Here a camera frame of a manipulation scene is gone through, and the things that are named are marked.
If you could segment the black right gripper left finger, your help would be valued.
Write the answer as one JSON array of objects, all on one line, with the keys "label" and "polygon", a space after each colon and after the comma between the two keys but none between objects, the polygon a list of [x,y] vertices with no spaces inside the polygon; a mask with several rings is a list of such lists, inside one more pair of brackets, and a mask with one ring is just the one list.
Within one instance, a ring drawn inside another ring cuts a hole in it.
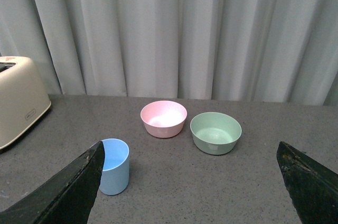
[{"label": "black right gripper left finger", "polygon": [[1,223],[87,223],[105,151],[97,142],[35,191],[1,212]]}]

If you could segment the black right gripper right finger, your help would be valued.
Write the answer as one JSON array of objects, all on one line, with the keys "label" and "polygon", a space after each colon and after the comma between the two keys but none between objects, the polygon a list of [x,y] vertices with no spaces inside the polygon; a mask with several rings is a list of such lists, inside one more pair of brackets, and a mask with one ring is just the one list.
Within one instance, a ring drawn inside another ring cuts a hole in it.
[{"label": "black right gripper right finger", "polygon": [[276,157],[301,223],[337,223],[337,174],[285,142]]}]

